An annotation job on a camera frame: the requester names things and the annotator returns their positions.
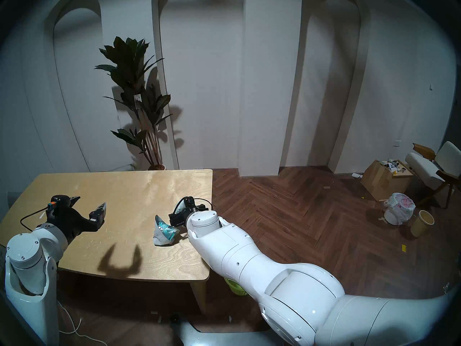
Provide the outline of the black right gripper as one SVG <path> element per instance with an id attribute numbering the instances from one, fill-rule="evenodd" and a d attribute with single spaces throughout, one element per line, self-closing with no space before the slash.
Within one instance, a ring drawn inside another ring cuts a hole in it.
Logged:
<path id="1" fill-rule="evenodd" d="M 174 208 L 174 211 L 169 214 L 170 226 L 186 227 L 190 215 L 208 210 L 209 208 L 205 204 L 196 205 L 194 197 L 183 197 Z"/>

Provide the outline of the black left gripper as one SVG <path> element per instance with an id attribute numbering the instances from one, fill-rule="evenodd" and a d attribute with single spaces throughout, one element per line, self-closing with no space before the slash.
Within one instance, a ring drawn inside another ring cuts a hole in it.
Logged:
<path id="1" fill-rule="evenodd" d="M 83 232 L 97 232 L 105 222 L 106 203 L 98 206 L 86 219 L 73 208 L 80 198 L 54 195 L 46 210 L 47 223 L 56 226 L 64 234 L 67 243 L 71 243 Z"/>

